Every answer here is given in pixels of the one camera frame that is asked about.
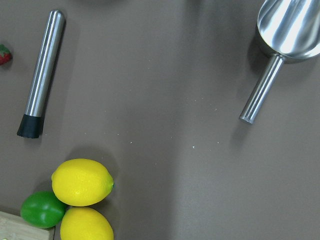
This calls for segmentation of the yellow lemon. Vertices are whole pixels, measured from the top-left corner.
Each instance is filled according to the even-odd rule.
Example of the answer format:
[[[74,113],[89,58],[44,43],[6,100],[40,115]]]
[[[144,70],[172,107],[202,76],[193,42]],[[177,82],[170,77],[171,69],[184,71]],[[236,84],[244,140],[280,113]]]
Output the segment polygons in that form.
[[[62,240],[113,240],[114,232],[108,220],[90,207],[72,207],[60,225]]]
[[[100,162],[77,158],[59,165],[51,176],[51,185],[61,202],[84,207],[105,199],[113,189],[114,179]]]

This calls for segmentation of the yellow lemon lower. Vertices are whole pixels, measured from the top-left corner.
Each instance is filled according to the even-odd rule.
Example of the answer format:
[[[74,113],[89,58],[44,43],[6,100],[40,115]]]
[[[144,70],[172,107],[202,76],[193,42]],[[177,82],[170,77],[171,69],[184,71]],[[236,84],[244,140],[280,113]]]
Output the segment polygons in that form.
[[[114,232],[108,220],[90,207],[72,207],[60,225],[62,240],[113,240]]]

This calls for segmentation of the yellow lemon upper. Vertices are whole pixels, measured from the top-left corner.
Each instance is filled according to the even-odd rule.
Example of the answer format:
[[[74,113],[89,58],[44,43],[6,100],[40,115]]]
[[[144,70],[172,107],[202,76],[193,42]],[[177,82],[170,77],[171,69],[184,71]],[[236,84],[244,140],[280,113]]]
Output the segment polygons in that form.
[[[100,162],[77,158],[59,165],[51,176],[51,185],[61,202],[84,207],[105,199],[113,189],[114,179]]]

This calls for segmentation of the steel muddler black tip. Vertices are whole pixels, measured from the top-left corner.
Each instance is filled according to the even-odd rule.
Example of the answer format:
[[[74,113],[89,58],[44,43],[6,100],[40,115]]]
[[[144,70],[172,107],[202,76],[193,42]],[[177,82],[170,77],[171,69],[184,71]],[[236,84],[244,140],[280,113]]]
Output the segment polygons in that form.
[[[42,134],[46,105],[58,59],[66,19],[58,10],[49,13],[26,108],[17,130],[23,138],[37,139]]]

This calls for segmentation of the steel ice scoop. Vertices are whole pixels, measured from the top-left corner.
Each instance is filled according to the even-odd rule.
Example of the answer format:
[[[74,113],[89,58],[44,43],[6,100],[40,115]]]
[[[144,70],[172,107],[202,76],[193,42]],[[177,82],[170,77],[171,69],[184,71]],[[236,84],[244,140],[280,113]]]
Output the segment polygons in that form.
[[[253,124],[281,67],[320,54],[320,2],[318,0],[266,0],[256,34],[268,64],[248,98],[239,119]]]

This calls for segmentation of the bamboo cutting board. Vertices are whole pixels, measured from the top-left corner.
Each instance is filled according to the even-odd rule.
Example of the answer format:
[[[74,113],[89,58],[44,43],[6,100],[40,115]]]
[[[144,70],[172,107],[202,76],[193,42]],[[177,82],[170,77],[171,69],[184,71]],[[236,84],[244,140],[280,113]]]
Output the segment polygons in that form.
[[[55,227],[42,229],[25,222],[20,216],[0,212],[1,240],[53,240]]]

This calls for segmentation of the red strawberry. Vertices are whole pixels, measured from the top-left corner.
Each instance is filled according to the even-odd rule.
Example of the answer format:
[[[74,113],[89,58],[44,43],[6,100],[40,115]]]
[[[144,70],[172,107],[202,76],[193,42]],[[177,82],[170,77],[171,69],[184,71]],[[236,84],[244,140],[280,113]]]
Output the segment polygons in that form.
[[[10,50],[4,45],[0,44],[0,65],[4,65],[12,59]]]

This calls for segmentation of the green lime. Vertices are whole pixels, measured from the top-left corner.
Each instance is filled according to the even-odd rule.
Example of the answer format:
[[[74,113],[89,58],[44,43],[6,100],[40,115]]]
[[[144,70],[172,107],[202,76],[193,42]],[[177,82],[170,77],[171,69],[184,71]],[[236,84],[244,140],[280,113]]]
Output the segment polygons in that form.
[[[38,191],[25,199],[20,216],[30,225],[48,229],[55,227],[65,215],[67,205],[52,191]]]

